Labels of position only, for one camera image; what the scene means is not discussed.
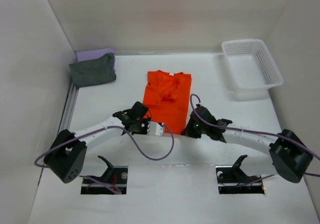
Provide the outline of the purple t-shirt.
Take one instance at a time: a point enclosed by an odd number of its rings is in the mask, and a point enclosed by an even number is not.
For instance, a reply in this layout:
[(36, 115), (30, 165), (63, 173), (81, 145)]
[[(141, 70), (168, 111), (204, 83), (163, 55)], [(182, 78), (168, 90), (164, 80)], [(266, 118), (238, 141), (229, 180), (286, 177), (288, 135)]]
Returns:
[[(113, 60), (106, 61), (106, 64), (102, 63), (100, 58), (103, 56), (113, 55)], [(73, 64), (74, 69), (79, 69), (81, 71), (89, 70), (94, 72), (108, 72), (108, 73), (115, 73), (115, 57), (116, 51), (114, 48), (106, 48), (106, 49), (99, 49), (99, 50), (91, 50), (91, 51), (80, 51), (76, 53), (77, 61)]]

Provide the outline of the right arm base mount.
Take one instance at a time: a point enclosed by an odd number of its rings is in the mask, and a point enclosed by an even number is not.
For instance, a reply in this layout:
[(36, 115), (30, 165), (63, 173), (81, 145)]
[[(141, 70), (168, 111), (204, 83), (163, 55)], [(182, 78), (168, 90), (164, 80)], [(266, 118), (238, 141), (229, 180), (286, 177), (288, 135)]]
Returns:
[(240, 156), (233, 165), (217, 166), (217, 187), (219, 194), (264, 194), (260, 176), (248, 176), (241, 170), (247, 155)]

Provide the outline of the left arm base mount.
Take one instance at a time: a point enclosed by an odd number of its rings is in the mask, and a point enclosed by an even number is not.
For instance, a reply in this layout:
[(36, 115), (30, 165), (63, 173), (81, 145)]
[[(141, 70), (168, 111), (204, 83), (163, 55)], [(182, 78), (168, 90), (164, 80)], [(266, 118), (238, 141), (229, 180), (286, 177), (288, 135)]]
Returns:
[(86, 157), (79, 177), (81, 194), (126, 194), (128, 167), (114, 166), (103, 156)]

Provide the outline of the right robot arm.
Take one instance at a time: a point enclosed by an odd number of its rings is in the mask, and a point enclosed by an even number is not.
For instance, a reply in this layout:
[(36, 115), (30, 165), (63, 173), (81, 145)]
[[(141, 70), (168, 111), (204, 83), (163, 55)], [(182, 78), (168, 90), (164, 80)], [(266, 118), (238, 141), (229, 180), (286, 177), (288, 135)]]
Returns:
[(270, 136), (236, 127), (231, 120), (216, 119), (198, 104), (181, 133), (190, 138), (208, 136), (214, 141), (241, 145), (262, 153), (262, 156), (241, 155), (231, 167), (218, 171), (219, 182), (250, 184), (258, 176), (279, 175), (291, 183), (299, 183), (313, 160), (306, 146), (290, 130)]

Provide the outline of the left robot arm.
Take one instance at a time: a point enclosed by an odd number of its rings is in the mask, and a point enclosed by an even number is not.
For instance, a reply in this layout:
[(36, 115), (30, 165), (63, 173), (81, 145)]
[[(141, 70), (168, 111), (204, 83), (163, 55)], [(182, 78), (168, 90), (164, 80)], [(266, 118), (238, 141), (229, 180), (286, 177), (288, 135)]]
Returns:
[(139, 131), (147, 113), (148, 107), (137, 101), (130, 109), (118, 111), (93, 127), (74, 132), (65, 129), (45, 154), (44, 164), (63, 183), (78, 176), (96, 177), (99, 182), (107, 183), (112, 178), (110, 163), (103, 156), (87, 156), (87, 153), (111, 139)]

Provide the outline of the grey t-shirt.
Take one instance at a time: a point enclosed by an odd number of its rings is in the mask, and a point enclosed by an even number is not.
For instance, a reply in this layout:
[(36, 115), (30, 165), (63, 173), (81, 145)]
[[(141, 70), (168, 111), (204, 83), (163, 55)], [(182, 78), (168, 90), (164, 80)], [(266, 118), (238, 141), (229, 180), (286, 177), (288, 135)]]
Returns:
[(114, 53), (106, 53), (97, 59), (69, 64), (69, 67), (71, 80), (76, 88), (103, 85), (117, 79)]

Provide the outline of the orange t-shirt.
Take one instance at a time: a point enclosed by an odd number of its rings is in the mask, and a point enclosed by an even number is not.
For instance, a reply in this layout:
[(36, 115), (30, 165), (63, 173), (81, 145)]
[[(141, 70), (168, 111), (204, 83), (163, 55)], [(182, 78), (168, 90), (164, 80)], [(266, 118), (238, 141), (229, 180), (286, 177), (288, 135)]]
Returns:
[(191, 83), (191, 74), (149, 71), (142, 103), (150, 109), (151, 119), (180, 135), (189, 111)]

